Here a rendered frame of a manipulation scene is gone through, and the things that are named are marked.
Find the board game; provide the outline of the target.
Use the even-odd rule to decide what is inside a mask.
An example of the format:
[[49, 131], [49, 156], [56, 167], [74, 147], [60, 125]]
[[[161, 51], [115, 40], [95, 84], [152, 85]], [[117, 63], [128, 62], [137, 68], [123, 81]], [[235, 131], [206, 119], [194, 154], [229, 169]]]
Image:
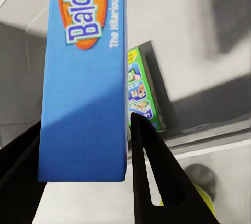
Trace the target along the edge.
[[131, 140], [132, 112], [147, 117], [157, 132], [167, 130], [144, 51], [139, 47], [128, 51], [128, 106], [128, 140]]
[[127, 0], [50, 0], [38, 181], [123, 182]]

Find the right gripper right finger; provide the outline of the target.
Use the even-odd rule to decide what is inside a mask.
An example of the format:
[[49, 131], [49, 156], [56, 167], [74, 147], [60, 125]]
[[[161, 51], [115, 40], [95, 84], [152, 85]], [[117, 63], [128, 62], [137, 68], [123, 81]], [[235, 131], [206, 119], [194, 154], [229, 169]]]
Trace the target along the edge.
[[[135, 224], [219, 224], [151, 121], [131, 114]], [[164, 206], [152, 204], [145, 148]]]

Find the tennis ball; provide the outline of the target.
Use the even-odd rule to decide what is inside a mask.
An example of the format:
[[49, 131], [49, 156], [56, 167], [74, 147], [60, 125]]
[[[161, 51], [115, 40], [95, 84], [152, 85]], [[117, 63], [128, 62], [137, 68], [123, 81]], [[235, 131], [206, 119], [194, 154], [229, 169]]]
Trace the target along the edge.
[[[211, 210], [213, 215], [216, 217], [216, 215], [215, 215], [215, 206], [214, 206], [213, 201], [211, 200], [211, 197], [203, 189], [201, 189], [201, 187], [199, 187], [197, 185], [194, 185], [194, 187], [196, 188], [196, 190], [198, 191], [200, 196], [203, 198], [203, 200], [205, 201], [205, 203], [207, 204], [207, 206], [209, 207], [209, 209]], [[163, 202], [162, 202], [162, 199], [161, 199], [160, 206], [164, 206]]]

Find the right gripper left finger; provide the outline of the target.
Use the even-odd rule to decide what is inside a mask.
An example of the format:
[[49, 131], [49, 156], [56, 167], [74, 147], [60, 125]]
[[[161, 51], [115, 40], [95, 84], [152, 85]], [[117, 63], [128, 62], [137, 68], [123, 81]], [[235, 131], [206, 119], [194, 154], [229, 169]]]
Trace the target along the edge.
[[41, 120], [0, 149], [0, 224], [32, 224], [48, 182], [38, 181]]

